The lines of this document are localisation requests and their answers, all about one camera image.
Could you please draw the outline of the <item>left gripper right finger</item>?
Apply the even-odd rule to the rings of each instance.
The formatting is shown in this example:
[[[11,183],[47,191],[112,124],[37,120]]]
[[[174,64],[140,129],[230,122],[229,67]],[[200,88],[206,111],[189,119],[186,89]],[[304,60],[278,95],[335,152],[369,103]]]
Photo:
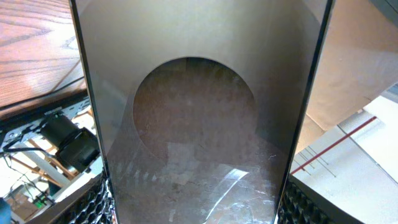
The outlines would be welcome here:
[[[359,224],[296,177],[286,181],[277,212],[277,224]]]

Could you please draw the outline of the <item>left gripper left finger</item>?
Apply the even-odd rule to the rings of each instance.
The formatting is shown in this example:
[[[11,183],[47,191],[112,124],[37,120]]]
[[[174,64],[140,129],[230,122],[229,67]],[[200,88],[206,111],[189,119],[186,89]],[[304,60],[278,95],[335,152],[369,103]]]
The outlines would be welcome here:
[[[112,224],[115,204],[109,180],[99,174],[28,224]]]

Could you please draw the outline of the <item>Samsung Galaxy smartphone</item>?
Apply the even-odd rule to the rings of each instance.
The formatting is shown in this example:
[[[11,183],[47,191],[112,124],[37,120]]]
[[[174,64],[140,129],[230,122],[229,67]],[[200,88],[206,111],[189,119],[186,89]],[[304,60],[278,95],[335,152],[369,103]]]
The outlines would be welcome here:
[[[273,223],[332,1],[71,1],[119,223]]]

